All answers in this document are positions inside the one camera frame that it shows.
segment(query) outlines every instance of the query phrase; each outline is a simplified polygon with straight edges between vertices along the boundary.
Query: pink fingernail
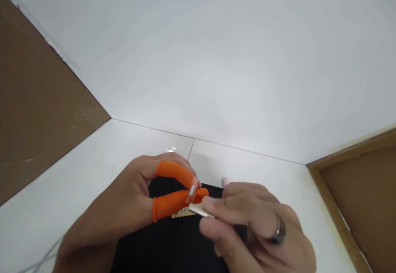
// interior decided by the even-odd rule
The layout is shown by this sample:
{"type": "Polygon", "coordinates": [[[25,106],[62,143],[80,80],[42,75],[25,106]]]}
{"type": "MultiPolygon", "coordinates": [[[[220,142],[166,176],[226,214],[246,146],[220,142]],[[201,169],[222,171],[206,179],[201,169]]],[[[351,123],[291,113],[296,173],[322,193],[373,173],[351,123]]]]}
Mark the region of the pink fingernail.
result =
{"type": "Polygon", "coordinates": [[[223,178],[222,178],[222,185],[223,185],[223,188],[225,188],[226,185],[229,184],[229,183],[230,183],[230,181],[229,181],[226,177],[223,177],[223,178]]]}

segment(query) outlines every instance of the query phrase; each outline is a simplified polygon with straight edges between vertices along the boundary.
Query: right hand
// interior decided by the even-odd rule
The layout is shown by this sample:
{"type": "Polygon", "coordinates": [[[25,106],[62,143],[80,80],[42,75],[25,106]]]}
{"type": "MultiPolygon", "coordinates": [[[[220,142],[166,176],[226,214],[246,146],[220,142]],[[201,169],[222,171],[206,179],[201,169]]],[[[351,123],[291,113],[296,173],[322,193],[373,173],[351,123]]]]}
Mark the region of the right hand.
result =
{"type": "Polygon", "coordinates": [[[315,252],[302,232],[294,210],[259,184],[230,183],[222,199],[205,197],[203,208],[216,219],[204,217],[201,233],[214,242],[217,256],[222,256],[231,273],[313,273],[315,252]],[[275,212],[283,219],[286,236],[277,245],[268,241],[277,228],[275,212]],[[232,225],[247,226],[244,243],[232,225]]]}

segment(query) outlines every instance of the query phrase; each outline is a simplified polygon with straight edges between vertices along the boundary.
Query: hand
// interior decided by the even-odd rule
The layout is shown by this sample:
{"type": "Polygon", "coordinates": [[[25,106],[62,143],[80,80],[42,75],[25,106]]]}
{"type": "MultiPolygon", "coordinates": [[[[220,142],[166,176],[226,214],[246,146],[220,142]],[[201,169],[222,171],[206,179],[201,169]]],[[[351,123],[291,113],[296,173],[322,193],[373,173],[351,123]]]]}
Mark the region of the hand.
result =
{"type": "Polygon", "coordinates": [[[201,233],[214,242],[231,273],[312,273],[316,271],[315,253],[302,232],[294,210],[259,184],[230,183],[222,199],[205,197],[203,208],[217,219],[202,218],[201,233]],[[284,220],[286,236],[276,245],[268,241],[277,229],[275,212],[284,220]],[[247,226],[243,243],[232,225],[247,226]]]}
{"type": "MultiPolygon", "coordinates": [[[[170,216],[187,206],[185,201],[180,202],[180,198],[186,198],[188,191],[185,190],[156,198],[153,210],[154,200],[148,190],[151,180],[156,174],[173,177],[175,172],[183,184],[190,184],[196,176],[190,163],[177,153],[143,155],[131,161],[66,233],[54,272],[109,272],[121,237],[151,224],[153,217],[156,220],[170,216]]],[[[201,201],[207,194],[207,190],[201,188],[196,199],[201,201]]]]}

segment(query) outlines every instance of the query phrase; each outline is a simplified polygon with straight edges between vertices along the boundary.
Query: white panel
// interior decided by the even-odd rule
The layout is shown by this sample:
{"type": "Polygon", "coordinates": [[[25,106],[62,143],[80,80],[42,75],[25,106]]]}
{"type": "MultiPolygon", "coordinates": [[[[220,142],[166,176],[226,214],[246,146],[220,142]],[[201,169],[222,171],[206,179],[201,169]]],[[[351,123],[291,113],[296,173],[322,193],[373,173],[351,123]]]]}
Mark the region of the white panel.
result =
{"type": "Polygon", "coordinates": [[[132,159],[171,146],[187,158],[192,143],[108,121],[0,207],[0,272],[16,273],[40,261],[132,159]]]}
{"type": "Polygon", "coordinates": [[[299,163],[396,122],[396,0],[13,0],[111,117],[299,163]]]}
{"type": "Polygon", "coordinates": [[[318,273],[356,272],[307,167],[199,140],[189,161],[203,183],[221,187],[227,177],[262,184],[291,206],[315,249],[318,273]]]}

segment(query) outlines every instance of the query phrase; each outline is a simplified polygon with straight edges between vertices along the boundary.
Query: fingernail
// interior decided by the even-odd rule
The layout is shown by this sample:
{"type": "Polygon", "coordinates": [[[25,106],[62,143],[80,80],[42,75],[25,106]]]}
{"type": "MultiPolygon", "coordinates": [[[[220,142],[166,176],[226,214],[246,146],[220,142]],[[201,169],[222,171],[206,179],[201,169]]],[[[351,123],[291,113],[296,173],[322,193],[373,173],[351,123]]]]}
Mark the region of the fingernail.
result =
{"type": "Polygon", "coordinates": [[[209,196],[203,197],[202,204],[204,206],[214,206],[218,199],[209,196]]]}

